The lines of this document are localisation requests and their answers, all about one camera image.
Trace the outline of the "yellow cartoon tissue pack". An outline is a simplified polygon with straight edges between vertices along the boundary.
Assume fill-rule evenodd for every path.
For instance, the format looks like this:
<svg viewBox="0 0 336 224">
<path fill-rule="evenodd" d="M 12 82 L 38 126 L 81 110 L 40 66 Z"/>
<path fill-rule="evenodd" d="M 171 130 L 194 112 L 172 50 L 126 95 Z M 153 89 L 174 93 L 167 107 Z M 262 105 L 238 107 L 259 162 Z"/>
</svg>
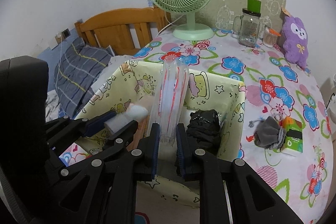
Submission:
<svg viewBox="0 0 336 224">
<path fill-rule="evenodd" d="M 89 157 L 89 153 L 87 153 L 82 147 L 73 143 L 69 146 L 60 156 L 59 159 L 63 162 L 65 166 L 71 166 L 85 160 Z"/>
</svg>

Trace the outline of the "grey drawstring pouch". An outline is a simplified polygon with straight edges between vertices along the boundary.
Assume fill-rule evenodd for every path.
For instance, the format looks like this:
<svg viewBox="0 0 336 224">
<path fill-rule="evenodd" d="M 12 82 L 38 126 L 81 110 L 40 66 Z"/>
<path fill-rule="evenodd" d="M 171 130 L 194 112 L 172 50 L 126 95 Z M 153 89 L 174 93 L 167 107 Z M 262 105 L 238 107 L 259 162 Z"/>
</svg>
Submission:
<svg viewBox="0 0 336 224">
<path fill-rule="evenodd" d="M 254 143 L 264 149 L 280 149 L 284 144 L 286 131 L 273 116 L 267 119 L 249 121 L 249 127 L 255 128 Z"/>
</svg>

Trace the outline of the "white standing fan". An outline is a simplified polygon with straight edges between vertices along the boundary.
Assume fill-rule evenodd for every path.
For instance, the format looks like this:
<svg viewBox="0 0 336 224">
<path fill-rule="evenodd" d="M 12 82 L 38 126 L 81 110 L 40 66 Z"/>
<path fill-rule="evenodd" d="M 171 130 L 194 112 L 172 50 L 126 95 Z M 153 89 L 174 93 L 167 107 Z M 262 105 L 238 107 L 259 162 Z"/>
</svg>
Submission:
<svg viewBox="0 0 336 224">
<path fill-rule="evenodd" d="M 329 77 L 320 87 L 325 103 L 327 115 L 330 120 L 331 137 L 335 141 L 335 75 Z"/>
</svg>

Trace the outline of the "pink tissue pack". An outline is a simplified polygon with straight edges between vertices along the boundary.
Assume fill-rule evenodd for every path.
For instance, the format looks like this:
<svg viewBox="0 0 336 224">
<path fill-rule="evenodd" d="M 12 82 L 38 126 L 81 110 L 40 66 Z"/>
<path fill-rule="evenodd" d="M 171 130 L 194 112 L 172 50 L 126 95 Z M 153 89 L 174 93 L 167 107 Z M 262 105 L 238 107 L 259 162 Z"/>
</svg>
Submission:
<svg viewBox="0 0 336 224">
<path fill-rule="evenodd" d="M 126 114 L 132 120 L 138 122 L 138 128 L 133 135 L 133 141 L 127 146 L 128 151 L 136 149 L 139 141 L 145 136 L 153 102 L 153 96 L 144 95 L 138 101 L 131 103 L 127 108 Z"/>
</svg>

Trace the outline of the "toothpick jar orange lid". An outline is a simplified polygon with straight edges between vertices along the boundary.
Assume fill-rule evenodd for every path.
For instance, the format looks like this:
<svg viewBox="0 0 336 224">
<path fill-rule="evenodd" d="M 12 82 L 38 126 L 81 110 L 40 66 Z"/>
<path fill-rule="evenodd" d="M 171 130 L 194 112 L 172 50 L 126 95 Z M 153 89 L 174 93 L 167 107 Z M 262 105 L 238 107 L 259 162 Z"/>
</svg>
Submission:
<svg viewBox="0 0 336 224">
<path fill-rule="evenodd" d="M 265 25 L 264 33 L 262 37 L 262 43 L 269 48 L 272 48 L 277 44 L 278 39 L 281 37 L 281 34 L 275 31 L 273 28 Z"/>
</svg>

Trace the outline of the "green tissue pack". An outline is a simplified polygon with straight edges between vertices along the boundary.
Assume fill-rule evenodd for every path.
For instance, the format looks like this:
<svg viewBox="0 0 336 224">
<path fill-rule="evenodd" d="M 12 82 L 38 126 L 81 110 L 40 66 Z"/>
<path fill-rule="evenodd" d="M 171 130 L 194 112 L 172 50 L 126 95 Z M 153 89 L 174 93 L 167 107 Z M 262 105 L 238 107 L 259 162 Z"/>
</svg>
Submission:
<svg viewBox="0 0 336 224">
<path fill-rule="evenodd" d="M 280 151 L 291 156 L 301 155 L 303 153 L 302 123 L 291 117 L 286 117 L 281 125 L 286 134 Z"/>
</svg>

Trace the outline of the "clear striped plastic pack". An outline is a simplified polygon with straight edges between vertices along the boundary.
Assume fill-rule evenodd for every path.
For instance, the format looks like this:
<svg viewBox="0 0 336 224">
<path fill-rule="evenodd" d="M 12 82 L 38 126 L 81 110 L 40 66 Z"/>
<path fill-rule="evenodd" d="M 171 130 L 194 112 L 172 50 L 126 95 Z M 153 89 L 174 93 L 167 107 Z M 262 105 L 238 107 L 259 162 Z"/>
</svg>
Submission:
<svg viewBox="0 0 336 224">
<path fill-rule="evenodd" d="M 159 139 L 164 144 L 175 142 L 189 78 L 189 66 L 182 57 L 164 58 L 149 116 L 149 128 L 159 125 Z"/>
</svg>

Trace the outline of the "wall power outlet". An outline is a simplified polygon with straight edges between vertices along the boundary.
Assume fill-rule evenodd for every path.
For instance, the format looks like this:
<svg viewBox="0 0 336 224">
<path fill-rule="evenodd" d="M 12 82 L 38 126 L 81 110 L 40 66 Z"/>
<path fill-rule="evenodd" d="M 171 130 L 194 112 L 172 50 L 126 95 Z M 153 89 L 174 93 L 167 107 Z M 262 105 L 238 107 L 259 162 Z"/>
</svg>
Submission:
<svg viewBox="0 0 336 224">
<path fill-rule="evenodd" d="M 71 35 L 71 32 L 69 31 L 69 29 L 65 29 L 64 31 L 61 32 L 61 35 L 62 35 L 62 39 L 66 39 L 68 38 L 70 35 Z"/>
</svg>

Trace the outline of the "black plastic bag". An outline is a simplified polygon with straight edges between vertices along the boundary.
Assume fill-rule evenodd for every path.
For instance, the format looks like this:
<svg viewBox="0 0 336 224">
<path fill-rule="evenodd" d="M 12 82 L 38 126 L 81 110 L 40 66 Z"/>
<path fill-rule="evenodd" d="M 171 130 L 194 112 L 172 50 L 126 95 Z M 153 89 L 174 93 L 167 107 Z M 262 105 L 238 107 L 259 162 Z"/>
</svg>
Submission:
<svg viewBox="0 0 336 224">
<path fill-rule="evenodd" d="M 196 140 L 201 149 L 217 155 L 221 144 L 221 126 L 216 110 L 197 110 L 191 113 L 186 133 Z"/>
</svg>

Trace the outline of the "floral tablecloth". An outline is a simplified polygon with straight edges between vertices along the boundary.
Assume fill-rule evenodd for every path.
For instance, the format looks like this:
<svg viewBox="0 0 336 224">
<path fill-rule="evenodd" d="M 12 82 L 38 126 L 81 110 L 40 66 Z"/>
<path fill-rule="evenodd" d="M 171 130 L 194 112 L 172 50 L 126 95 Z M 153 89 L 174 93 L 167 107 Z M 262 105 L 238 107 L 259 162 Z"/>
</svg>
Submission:
<svg viewBox="0 0 336 224">
<path fill-rule="evenodd" d="M 245 83 L 244 126 L 238 157 L 245 160 L 295 211 L 304 223 L 316 223 L 327 206 L 333 174 L 333 144 L 322 95 L 309 69 L 286 61 L 279 46 L 242 46 L 229 31 L 215 30 L 201 42 L 175 39 L 163 32 L 135 57 L 153 63 L 184 57 L 196 75 L 197 96 L 205 94 L 206 73 Z M 254 144 L 250 121 L 290 117 L 302 124 L 298 155 Z"/>
</svg>

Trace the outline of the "green patterned board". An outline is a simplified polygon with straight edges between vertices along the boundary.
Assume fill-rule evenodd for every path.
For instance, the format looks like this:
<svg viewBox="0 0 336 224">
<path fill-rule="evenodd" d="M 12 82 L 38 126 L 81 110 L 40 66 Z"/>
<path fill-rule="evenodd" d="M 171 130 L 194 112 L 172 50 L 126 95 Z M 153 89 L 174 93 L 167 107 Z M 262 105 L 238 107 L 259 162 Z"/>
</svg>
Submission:
<svg viewBox="0 0 336 224">
<path fill-rule="evenodd" d="M 258 0 L 261 2 L 261 22 L 276 31 L 282 27 L 281 9 L 285 7 L 286 0 Z M 234 17 L 242 14 L 246 9 L 248 0 L 210 0 L 201 11 L 202 19 L 209 26 L 218 29 L 230 30 Z"/>
</svg>

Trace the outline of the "glass mason jar mug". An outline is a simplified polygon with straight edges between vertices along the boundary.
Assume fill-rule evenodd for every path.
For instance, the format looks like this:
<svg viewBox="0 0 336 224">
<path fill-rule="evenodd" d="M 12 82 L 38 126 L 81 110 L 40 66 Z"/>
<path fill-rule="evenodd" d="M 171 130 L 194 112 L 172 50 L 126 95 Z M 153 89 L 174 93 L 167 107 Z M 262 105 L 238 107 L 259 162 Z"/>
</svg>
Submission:
<svg viewBox="0 0 336 224">
<path fill-rule="evenodd" d="M 239 44 L 254 48 L 257 44 L 261 28 L 261 2 L 247 0 L 247 7 L 242 9 L 242 14 L 234 18 L 232 31 L 238 38 Z"/>
</svg>

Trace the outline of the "grey plaid pillow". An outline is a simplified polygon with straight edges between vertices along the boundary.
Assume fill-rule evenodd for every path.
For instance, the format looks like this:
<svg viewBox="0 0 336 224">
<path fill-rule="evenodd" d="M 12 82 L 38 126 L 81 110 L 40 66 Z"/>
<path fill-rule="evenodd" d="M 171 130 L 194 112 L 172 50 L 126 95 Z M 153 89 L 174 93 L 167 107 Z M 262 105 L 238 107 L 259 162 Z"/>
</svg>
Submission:
<svg viewBox="0 0 336 224">
<path fill-rule="evenodd" d="M 94 95 L 92 84 L 112 56 L 110 48 L 91 47 L 81 37 L 70 44 L 54 71 L 55 91 L 64 115 L 74 118 L 87 104 Z"/>
</svg>

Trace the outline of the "purple plush bunny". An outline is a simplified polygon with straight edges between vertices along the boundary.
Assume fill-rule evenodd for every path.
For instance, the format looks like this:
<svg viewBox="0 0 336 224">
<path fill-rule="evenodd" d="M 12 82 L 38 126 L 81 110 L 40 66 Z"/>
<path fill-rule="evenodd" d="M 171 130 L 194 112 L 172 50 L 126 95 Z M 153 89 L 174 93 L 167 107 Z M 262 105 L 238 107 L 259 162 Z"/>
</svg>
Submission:
<svg viewBox="0 0 336 224">
<path fill-rule="evenodd" d="M 285 58 L 292 64 L 297 64 L 302 69 L 307 67 L 309 55 L 307 43 L 308 37 L 302 20 L 294 17 L 285 8 L 281 8 L 284 14 L 281 29 L 281 46 L 284 49 Z"/>
</svg>

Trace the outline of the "yellow cartoon storage box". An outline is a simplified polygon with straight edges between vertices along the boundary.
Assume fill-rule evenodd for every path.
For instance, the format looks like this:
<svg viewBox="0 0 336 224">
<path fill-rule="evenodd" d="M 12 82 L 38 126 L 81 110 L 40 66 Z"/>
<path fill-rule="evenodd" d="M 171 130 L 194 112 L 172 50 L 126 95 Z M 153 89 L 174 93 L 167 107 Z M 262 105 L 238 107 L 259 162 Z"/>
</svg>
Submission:
<svg viewBox="0 0 336 224">
<path fill-rule="evenodd" d="M 191 114 L 215 110 L 219 117 L 219 136 L 212 141 L 214 155 L 233 160 L 238 155 L 242 137 L 245 85 L 237 77 L 228 78 L 190 69 L 180 61 L 163 64 L 129 60 L 123 63 L 96 90 L 79 111 L 77 118 L 92 119 L 109 110 L 130 113 L 137 102 L 149 100 L 148 125 L 159 124 L 158 171 L 146 182 L 162 197 L 178 203 L 199 206 L 199 190 L 194 183 L 184 183 L 177 175 L 177 124 L 187 127 Z"/>
</svg>

